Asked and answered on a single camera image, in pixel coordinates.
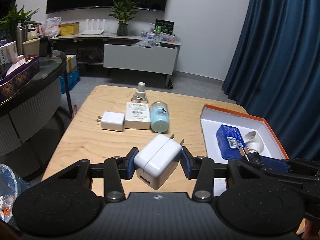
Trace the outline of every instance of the metal screw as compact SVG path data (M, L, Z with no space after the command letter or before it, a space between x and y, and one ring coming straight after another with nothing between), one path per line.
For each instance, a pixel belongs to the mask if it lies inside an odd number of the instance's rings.
M195 193L195 196L197 198L200 198L200 199L206 199L206 198L209 198L211 196L210 192L206 191L206 190L198 190L196 193Z
M123 194L119 191L110 191L107 194L108 199L117 200L123 197Z

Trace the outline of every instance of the open box lid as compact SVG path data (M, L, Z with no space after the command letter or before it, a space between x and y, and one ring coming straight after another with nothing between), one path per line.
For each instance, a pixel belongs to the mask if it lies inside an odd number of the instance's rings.
M260 155L280 160L288 159L288 156L275 133L263 118L212 105L204 105L200 123L207 157L213 159L216 163L228 162L228 160L223 159L221 156L216 137L216 133L222 124L237 127L242 137L251 131L256 131L264 144L264 150L259 153ZM218 196L225 190L225 179L215 179L214 195Z

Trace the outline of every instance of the white router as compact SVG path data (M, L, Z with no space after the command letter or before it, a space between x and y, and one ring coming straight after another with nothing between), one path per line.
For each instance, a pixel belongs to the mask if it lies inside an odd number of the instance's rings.
M100 19L97 19L97 29L93 29L93 24L94 24L94 19L91 19L91 29L89 30L89 19L87 19L86 22L86 29L83 33L81 34L101 34L104 32L104 25L106 23L106 19L102 20L102 28L100 30Z

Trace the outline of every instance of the wooden table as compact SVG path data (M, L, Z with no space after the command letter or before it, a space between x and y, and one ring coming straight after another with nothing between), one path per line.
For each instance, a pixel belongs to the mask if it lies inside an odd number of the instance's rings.
M43 179L61 171L81 159L89 159L91 163L103 163L113 156L126 156L132 147L143 147L157 134L152 130L131 130L123 132L102 130L96 121L104 111L125 112L135 89L113 86L97 86L88 96L80 110L70 123L58 144ZM150 103L164 101L169 107L170 128L168 135L174 133L174 140L185 140L184 146L193 156L205 156L206 150L201 133L200 115L204 104L211 104L230 110L246 113L239 105L177 95L172 93L147 91ZM159 190L153 190L136 175L130 181L122 180L124 192L188 192L192 194L195 180L185 178L180 165ZM103 179L94 179L92 190L103 196Z

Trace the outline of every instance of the white wall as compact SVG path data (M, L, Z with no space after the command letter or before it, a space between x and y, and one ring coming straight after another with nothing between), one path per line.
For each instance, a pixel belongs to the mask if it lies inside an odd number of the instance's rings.
M106 18L109 32L115 33L117 21L108 9L79 9L46 15L47 0L16 0L18 7L40 10L32 18L43 21L61 16L63 22L80 22L86 18ZM224 80L235 52L249 0L168 0L166 12L140 10L129 24L129 33L139 35L156 19L175 22L174 33L182 42L177 70Z

